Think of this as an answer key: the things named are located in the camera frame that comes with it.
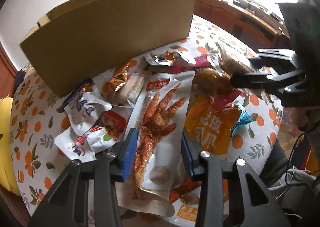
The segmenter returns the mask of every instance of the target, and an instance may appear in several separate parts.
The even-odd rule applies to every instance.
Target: tablecloth
[[[223,41],[227,47],[245,56],[254,54],[237,38],[197,16],[193,17],[188,38],[155,51],[164,53],[177,49],[189,51],[196,57],[207,54],[210,44],[215,41]],[[58,98],[36,72],[25,78],[14,95],[10,129],[12,161],[21,196],[31,215],[70,163],[53,142],[70,126],[67,114],[60,109],[64,99]],[[254,122],[238,129],[225,158],[234,161],[240,156],[259,174],[279,132],[283,108],[276,97],[264,93],[256,96],[248,91],[242,93],[237,101],[246,108]],[[91,226],[94,225],[92,204],[91,191],[88,208]]]

